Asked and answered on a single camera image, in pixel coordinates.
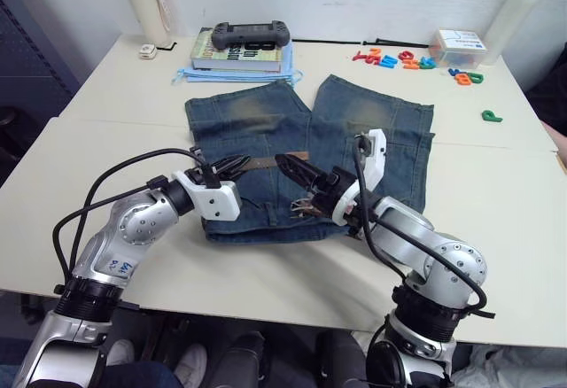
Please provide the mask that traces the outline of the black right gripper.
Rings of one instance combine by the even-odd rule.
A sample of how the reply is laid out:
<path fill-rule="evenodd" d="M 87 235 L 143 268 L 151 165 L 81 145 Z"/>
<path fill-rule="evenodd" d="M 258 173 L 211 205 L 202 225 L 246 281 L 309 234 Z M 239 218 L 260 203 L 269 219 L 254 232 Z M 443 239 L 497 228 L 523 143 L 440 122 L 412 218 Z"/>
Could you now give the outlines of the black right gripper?
<path fill-rule="evenodd" d="M 357 180 L 355 175 L 342 167 L 334 166 L 330 173 L 325 173 L 305 160 L 288 153 L 276 154 L 275 161 L 284 175 L 303 190 L 313 192 L 312 206 L 329 219 L 339 200 Z"/>

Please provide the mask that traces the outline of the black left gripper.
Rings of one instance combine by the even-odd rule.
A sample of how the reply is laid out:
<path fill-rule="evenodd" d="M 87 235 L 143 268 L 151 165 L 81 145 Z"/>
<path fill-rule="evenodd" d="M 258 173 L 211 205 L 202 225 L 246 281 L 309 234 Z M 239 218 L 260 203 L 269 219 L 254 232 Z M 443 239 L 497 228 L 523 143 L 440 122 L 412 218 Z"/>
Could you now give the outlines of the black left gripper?
<path fill-rule="evenodd" d="M 212 163 L 196 165 L 188 169 L 186 175 L 194 183 L 237 181 L 248 171 L 250 158 L 247 154 L 230 155 Z"/>

